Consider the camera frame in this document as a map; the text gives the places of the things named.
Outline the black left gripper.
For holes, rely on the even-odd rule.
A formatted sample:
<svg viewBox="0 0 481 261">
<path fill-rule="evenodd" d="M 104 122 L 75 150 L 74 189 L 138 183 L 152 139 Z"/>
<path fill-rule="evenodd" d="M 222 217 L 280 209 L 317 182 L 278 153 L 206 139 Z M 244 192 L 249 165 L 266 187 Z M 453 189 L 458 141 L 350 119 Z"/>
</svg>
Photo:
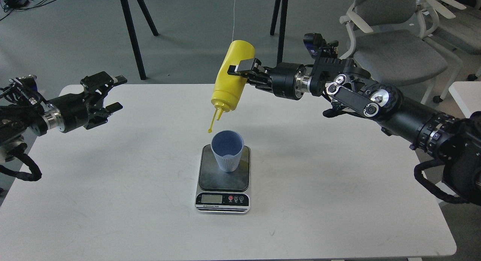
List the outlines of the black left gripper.
<svg viewBox="0 0 481 261">
<path fill-rule="evenodd" d="M 81 79 L 83 93 L 69 93 L 47 101 L 48 110 L 41 116 L 47 129 L 57 128 L 67 133 L 84 127 L 93 129 L 108 122 L 114 112 L 123 108 L 120 103 L 113 103 L 106 107 L 97 108 L 96 103 L 103 100 L 108 92 L 116 86 L 127 83 L 127 79 L 120 75 L 110 76 L 106 72 L 99 72 Z"/>
</svg>

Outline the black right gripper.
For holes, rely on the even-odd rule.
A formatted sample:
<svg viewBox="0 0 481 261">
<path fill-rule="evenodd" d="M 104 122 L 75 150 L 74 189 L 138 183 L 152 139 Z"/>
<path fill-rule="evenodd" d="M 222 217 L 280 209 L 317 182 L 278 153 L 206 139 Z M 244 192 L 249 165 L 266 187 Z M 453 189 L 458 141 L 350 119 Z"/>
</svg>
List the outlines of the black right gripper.
<svg viewBox="0 0 481 261">
<path fill-rule="evenodd" d="M 257 58 L 243 59 L 227 69 L 229 75 L 248 78 L 247 83 L 256 89 L 291 100 L 302 98 L 304 93 L 299 91 L 297 75 L 302 76 L 305 72 L 305 65 L 286 62 L 265 69 Z"/>
</svg>

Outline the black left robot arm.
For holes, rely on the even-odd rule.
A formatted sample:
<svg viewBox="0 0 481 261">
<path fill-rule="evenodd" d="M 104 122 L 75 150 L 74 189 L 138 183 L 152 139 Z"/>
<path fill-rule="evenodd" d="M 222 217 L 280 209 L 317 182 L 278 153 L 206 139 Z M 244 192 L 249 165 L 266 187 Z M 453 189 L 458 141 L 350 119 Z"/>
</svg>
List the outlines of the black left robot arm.
<svg viewBox="0 0 481 261">
<path fill-rule="evenodd" d="M 27 182 L 42 177 L 38 165 L 26 154 L 23 133 L 31 129 L 36 136 L 57 128 L 62 133 L 79 127 L 92 129 L 107 123 L 108 117 L 122 109 L 120 103 L 104 106 L 108 92 L 127 83 L 124 76 L 112 77 L 100 72 L 81 79 L 83 91 L 46 100 L 38 91 L 37 77 L 29 75 L 10 79 L 1 89 L 1 99 L 9 105 L 0 108 L 1 162 L 19 159 L 29 172 L 14 171 L 1 166 L 1 173 Z"/>
</svg>

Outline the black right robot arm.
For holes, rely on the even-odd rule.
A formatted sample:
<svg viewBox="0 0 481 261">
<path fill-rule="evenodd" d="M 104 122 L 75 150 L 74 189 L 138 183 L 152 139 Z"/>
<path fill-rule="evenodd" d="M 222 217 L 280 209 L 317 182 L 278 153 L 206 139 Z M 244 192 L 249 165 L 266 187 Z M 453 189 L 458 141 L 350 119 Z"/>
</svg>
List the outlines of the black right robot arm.
<svg viewBox="0 0 481 261">
<path fill-rule="evenodd" d="M 414 178 L 428 192 L 450 204 L 481 204 L 480 112 L 455 118 L 418 103 L 386 82 L 371 79 L 354 60 L 339 59 L 338 41 L 306 33 L 304 45 L 312 65 L 279 63 L 262 66 L 252 54 L 227 62 L 221 75 L 246 79 L 276 97 L 299 100 L 306 93 L 329 100 L 328 118 L 343 114 L 375 121 L 387 136 L 410 142 L 432 159 L 414 167 Z"/>
</svg>

